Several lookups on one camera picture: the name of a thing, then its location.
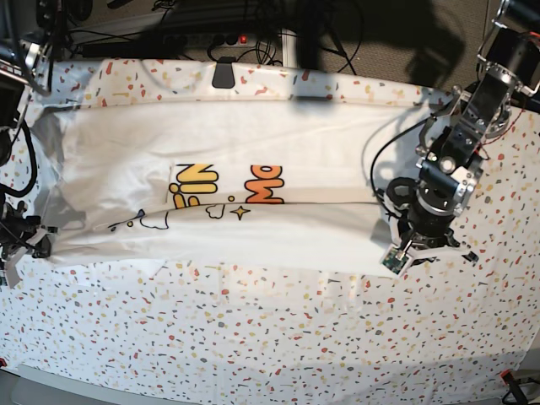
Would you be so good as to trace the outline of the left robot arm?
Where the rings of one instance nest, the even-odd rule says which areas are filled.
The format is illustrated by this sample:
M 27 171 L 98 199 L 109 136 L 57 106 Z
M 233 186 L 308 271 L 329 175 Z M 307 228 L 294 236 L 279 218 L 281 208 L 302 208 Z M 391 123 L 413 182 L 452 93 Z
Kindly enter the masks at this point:
M 501 30 L 473 93 L 437 111 L 319 99 L 61 112 L 49 216 L 60 266 L 206 257 L 398 272 L 475 261 L 452 222 L 483 173 L 481 142 L 508 120 L 524 43 Z

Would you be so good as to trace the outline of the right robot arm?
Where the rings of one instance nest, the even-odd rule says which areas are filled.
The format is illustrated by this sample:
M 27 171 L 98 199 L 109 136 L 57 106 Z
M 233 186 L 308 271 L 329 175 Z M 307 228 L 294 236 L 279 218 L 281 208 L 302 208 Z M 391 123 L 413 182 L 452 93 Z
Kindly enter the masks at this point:
M 19 64 L 21 61 L 36 78 L 35 70 L 45 56 L 51 35 L 43 30 L 22 35 L 20 39 L 1 39 L 1 166 L 11 162 L 14 145 L 25 142 L 29 157 L 29 173 L 25 186 L 1 185 L 1 285 L 14 288 L 21 277 L 17 264 L 25 255 L 43 258 L 50 252 L 48 231 L 41 217 L 28 215 L 24 201 L 35 187 L 38 164 L 30 129 L 25 120 L 27 109 L 19 104 L 31 96 L 32 87 Z

